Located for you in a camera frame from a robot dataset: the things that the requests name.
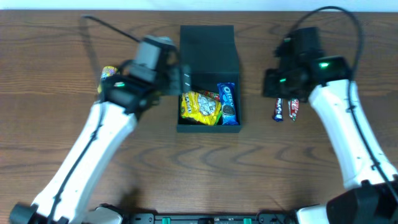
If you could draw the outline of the blue Oreo cookie pack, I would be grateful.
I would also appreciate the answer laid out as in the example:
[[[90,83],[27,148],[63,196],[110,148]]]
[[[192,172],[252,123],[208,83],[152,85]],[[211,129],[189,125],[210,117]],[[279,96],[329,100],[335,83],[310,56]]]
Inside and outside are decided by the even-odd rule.
[[[224,82],[218,83],[217,87],[220,96],[223,125],[238,125],[234,100],[235,84]]]

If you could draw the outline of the yellow Hacks candy bag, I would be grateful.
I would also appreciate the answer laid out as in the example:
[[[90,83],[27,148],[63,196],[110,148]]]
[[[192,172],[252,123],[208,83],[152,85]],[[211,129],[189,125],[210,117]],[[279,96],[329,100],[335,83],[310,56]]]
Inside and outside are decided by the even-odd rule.
[[[180,101],[180,116],[207,126],[214,126],[221,117],[221,103],[200,93],[183,93]]]

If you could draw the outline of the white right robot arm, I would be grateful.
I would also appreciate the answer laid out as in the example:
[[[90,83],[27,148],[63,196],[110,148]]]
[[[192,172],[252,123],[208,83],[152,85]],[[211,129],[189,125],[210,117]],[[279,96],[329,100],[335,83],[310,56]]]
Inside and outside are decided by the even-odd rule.
[[[346,192],[296,212],[298,223],[397,223],[397,169],[383,153],[363,112],[343,57],[268,69],[264,95],[308,101],[337,156]]]

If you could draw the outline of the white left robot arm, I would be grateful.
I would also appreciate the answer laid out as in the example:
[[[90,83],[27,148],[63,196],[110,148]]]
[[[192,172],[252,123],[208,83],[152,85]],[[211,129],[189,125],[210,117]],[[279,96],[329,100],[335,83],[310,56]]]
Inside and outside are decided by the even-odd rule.
[[[86,208],[88,201],[116,150],[161,96],[190,91],[190,69],[156,70],[128,60],[103,69],[100,86],[99,99],[59,170],[31,205],[14,206],[10,223],[87,222],[94,215]]]

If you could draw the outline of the green Haribo gummy bag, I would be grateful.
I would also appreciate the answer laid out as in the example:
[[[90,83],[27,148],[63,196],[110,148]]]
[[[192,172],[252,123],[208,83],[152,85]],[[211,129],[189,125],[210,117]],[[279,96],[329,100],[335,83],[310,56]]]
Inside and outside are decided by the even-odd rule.
[[[221,118],[221,103],[218,93],[200,90],[197,92],[198,111],[200,113],[199,122],[214,126]]]

